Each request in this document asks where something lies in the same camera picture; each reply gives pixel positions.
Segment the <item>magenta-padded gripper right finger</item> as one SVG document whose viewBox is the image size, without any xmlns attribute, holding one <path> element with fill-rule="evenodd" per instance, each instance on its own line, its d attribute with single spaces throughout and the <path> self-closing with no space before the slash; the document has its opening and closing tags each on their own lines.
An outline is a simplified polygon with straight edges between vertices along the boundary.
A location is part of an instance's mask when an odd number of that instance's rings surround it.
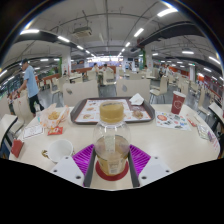
<svg viewBox="0 0 224 224">
<path fill-rule="evenodd" d="M 150 156 L 134 145 L 130 146 L 128 161 L 133 187 L 143 187 L 173 173 L 158 156 Z"/>
</svg>

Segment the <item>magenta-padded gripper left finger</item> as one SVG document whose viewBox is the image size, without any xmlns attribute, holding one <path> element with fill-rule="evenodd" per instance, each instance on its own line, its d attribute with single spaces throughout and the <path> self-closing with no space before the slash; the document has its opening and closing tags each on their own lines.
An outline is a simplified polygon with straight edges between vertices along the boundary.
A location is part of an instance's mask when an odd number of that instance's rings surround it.
<svg viewBox="0 0 224 224">
<path fill-rule="evenodd" d="M 51 173 L 76 185 L 89 187 L 92 182 L 96 153 L 91 144 L 73 156 L 64 156 Z"/>
</svg>

